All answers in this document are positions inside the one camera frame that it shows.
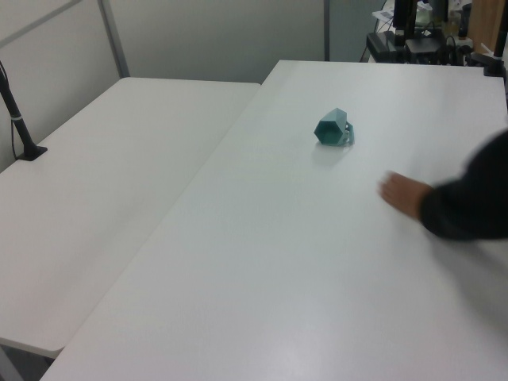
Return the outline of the person's bare hand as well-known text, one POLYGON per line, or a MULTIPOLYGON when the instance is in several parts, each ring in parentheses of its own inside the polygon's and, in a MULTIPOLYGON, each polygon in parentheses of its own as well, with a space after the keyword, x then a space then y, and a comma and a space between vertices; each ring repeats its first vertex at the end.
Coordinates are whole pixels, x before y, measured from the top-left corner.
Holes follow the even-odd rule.
POLYGON ((379 195, 384 202, 398 212, 414 219, 420 219, 420 207, 423 198, 433 188, 415 179, 397 172, 388 172, 379 183, 379 195))

